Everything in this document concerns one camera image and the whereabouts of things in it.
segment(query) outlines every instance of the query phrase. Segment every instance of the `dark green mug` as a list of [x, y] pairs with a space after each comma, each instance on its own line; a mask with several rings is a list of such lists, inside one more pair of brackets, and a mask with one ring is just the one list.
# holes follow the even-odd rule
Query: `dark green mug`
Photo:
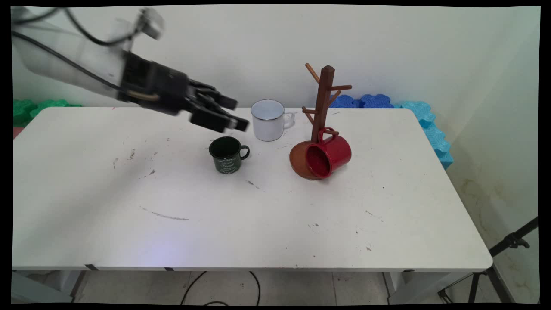
[[[245, 156], [241, 157], [241, 150], [247, 149]], [[233, 137], [221, 137], [214, 140], [208, 151], [214, 160], [216, 170], [224, 174], [236, 172], [241, 167], [241, 161], [249, 156], [251, 150], [246, 145], [241, 145], [239, 140]]]

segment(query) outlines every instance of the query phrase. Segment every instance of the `white mug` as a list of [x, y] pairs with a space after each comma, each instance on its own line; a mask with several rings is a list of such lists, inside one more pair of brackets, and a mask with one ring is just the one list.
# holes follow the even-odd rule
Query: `white mug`
[[[295, 124], [295, 114], [285, 113], [283, 104], [278, 101], [265, 99], [255, 102], [251, 107], [252, 128], [255, 137], [262, 141], [279, 139], [283, 130]], [[290, 114], [288, 121], [283, 119], [284, 114]]]

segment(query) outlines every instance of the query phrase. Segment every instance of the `mug handle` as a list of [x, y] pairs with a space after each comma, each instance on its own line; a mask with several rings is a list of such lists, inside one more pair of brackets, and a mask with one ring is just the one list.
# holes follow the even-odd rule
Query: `mug handle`
[[245, 156], [241, 157], [241, 160], [243, 160], [243, 159], [249, 157], [249, 153], [251, 152], [251, 150], [249, 149], [249, 147], [246, 146], [246, 145], [242, 145], [240, 149], [244, 149], [244, 148], [247, 149], [247, 153], [245, 154]]
[[283, 129], [293, 127], [293, 125], [295, 125], [295, 114], [294, 113], [283, 113], [283, 115], [285, 115], [285, 114], [290, 114], [291, 118], [289, 119], [289, 121], [287, 121], [283, 124]]
[[[324, 128], [322, 128], [322, 129], [320, 129], [320, 131], [319, 131], [318, 134], [317, 134], [317, 140], [318, 140], [318, 143], [319, 143], [319, 144], [325, 144], [325, 143], [323, 142], [323, 132], [326, 131], [326, 130], [328, 130], [328, 129], [331, 130], [331, 131], [335, 131], [335, 129], [333, 129], [333, 128], [331, 128], [331, 127], [324, 127]], [[333, 140], [338, 136], [338, 134], [333, 133], [332, 136], [333, 136], [333, 137], [331, 138], [331, 141], [333, 141]]]

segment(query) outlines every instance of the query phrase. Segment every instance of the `black tape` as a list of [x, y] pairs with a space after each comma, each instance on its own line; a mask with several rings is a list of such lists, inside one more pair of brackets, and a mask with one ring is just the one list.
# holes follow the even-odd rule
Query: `black tape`
[[84, 266], [88, 267], [88, 269], [90, 269], [90, 270], [94, 270], [94, 271], [99, 270], [98, 268], [96, 268], [96, 267], [95, 267], [94, 265], [92, 265], [92, 264], [88, 264], [88, 265], [84, 265]]

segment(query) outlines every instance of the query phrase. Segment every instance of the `tiled floor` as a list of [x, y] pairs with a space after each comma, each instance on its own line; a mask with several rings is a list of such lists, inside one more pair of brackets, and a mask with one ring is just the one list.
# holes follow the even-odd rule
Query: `tiled floor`
[[[179, 304], [200, 271], [88, 271], [75, 302]], [[387, 304], [380, 272], [257, 271], [261, 306], [334, 306]], [[29, 276], [45, 282], [47, 275]], [[471, 277], [446, 292], [454, 302], [467, 302]], [[184, 304], [223, 301], [253, 306], [258, 288], [249, 272], [207, 272], [190, 289]], [[476, 302], [499, 302], [488, 277], [480, 277]], [[422, 303], [442, 303], [434, 294]]]

